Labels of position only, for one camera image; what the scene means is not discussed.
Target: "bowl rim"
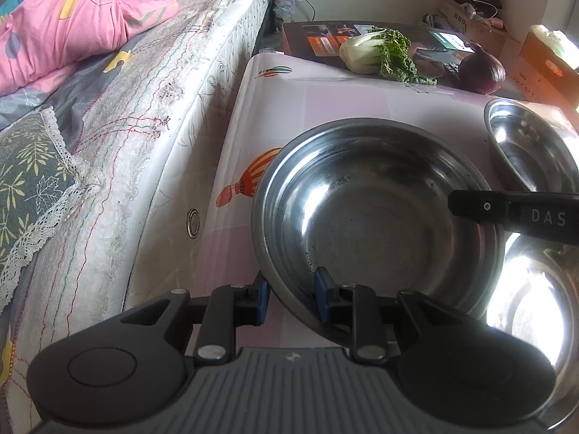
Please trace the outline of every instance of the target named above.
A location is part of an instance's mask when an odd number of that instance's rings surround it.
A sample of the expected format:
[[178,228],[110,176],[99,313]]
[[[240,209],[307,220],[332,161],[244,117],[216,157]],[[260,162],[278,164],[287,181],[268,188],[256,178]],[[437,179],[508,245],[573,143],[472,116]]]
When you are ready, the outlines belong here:
[[[459,162],[465,169],[468,170],[471,178],[479,186],[480,190],[490,190],[490,187],[484,176],[464,154],[448,145],[447,142],[443,141],[438,136],[424,129],[390,119],[375,117],[349,117],[330,121],[328,123],[320,124],[306,130],[305,132],[295,137],[293,140],[290,140],[279,151],[279,153],[274,157],[274,159],[269,163],[263,172],[253,198],[250,228],[251,241],[253,243],[255,256],[263,276],[266,278],[274,294],[282,302],[283,306],[285,306],[290,311],[290,313],[292,313],[298,320],[300,320],[318,335],[321,335],[342,346],[350,345],[350,334],[338,328],[337,326],[334,326],[333,324],[322,323],[319,319],[317,319],[310,312],[310,310],[308,310],[308,308],[293,295],[289,287],[283,281],[280,274],[277,272],[276,266],[274,265],[267,251],[267,243],[264,233],[264,214],[265,203],[271,189],[271,181],[280,171],[281,167],[293,155],[295,155],[302,146],[305,146],[311,141],[314,141],[316,138],[326,134],[328,131],[350,128],[354,122],[364,123],[365,126],[375,125],[380,127],[398,128],[420,135],[427,140],[434,142],[441,149],[454,157],[457,162]],[[470,315],[476,319],[482,318],[486,312],[486,307],[494,292],[494,288],[496,287],[500,277],[500,272],[503,267],[505,248],[503,229],[498,224],[489,224],[489,227],[494,229],[494,249],[485,250],[485,253],[491,254],[491,258],[492,255],[494,255],[494,260],[492,260],[492,265],[489,269],[488,281],[484,287],[484,290],[474,304],[474,309],[470,313]]]
[[527,106],[523,105],[521,102],[517,102],[515,100],[506,99],[506,98],[495,98],[495,99],[489,101],[485,105],[484,116],[485,116],[486,132],[487,132],[487,135],[490,139],[490,143],[493,146],[494,152],[499,155],[499,158],[501,159],[501,161],[504,163],[504,165],[506,165],[508,167],[511,174],[514,175],[514,177],[515,177],[516,181],[519,183],[520,187],[522,187],[525,191],[535,191],[535,189],[532,189],[531,187],[529,187],[529,184],[520,175],[520,173],[517,171],[517,169],[512,165],[510,160],[505,155],[505,152],[503,152],[503,149],[499,145],[499,142],[494,137],[494,133],[493,133],[492,127],[490,125],[490,111],[496,105],[516,106],[517,108],[521,108],[523,111],[526,111],[529,114],[531,114],[538,121],[542,121],[544,124],[544,127],[546,127],[546,129],[550,131],[550,133],[553,135],[553,137],[561,140],[562,145],[559,145],[558,149],[561,152],[561,154],[565,156],[566,160],[568,160],[568,161],[570,160],[570,162],[575,165],[575,175],[579,179],[579,165],[577,165],[577,162],[575,162],[575,159],[574,159],[571,151],[565,145],[565,142],[563,141],[561,136],[557,133],[557,131],[554,129],[553,126],[549,125],[549,122],[545,121],[539,114],[537,114],[532,109],[529,109]]

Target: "red onion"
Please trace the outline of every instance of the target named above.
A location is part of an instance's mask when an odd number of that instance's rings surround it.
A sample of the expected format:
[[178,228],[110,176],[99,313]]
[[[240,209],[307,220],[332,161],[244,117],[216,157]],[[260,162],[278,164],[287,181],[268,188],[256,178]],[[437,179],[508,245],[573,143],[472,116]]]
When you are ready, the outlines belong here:
[[471,43],[474,53],[467,55],[458,67],[458,78],[468,91],[490,95],[505,81],[506,73],[499,60],[477,43]]

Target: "screw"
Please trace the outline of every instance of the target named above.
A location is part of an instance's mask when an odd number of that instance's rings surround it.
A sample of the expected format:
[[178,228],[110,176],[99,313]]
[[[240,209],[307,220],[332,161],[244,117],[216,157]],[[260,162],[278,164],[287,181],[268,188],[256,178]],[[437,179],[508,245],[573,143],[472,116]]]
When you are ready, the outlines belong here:
[[201,346],[197,350],[197,355],[206,361],[219,361],[227,354],[227,351],[223,346],[217,344],[207,344]]
[[359,358],[366,361],[380,361],[380,359],[386,357],[386,350],[380,346],[369,344],[358,348],[356,354]]

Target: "pink comforter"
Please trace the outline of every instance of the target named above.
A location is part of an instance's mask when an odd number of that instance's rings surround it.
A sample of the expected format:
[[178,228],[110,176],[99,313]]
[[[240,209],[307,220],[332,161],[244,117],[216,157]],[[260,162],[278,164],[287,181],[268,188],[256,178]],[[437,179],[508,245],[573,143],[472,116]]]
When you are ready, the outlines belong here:
[[171,18],[176,0],[24,0],[0,24],[0,96],[50,93],[91,55]]

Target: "small metal bowl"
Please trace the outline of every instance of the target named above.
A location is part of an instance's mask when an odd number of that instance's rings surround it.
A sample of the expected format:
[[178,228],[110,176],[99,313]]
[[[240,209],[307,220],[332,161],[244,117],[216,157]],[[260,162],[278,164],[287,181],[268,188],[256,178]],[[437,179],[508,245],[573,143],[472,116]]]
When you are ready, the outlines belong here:
[[313,273],[394,297],[415,289],[475,318],[503,263],[494,224],[452,216],[454,189],[488,189],[481,174],[441,140],[408,124],[355,118],[315,127],[267,167],[254,197],[251,235],[260,268],[282,303],[322,336]]
[[577,192],[579,170],[563,139],[538,114],[508,99],[485,107],[491,159],[506,186],[523,191]]

